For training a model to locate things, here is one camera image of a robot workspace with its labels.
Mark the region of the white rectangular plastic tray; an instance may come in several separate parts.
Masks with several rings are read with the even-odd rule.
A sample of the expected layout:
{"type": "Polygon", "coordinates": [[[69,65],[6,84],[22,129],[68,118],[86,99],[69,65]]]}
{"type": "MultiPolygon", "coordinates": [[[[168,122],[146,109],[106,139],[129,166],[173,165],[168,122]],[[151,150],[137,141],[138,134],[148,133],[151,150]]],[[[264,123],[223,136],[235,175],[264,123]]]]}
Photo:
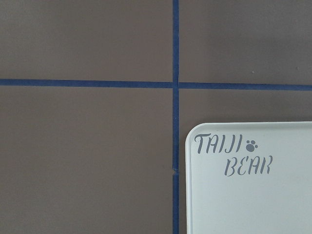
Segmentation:
{"type": "Polygon", "coordinates": [[[200,124],[185,165],[187,233],[311,233],[311,122],[200,124]]]}

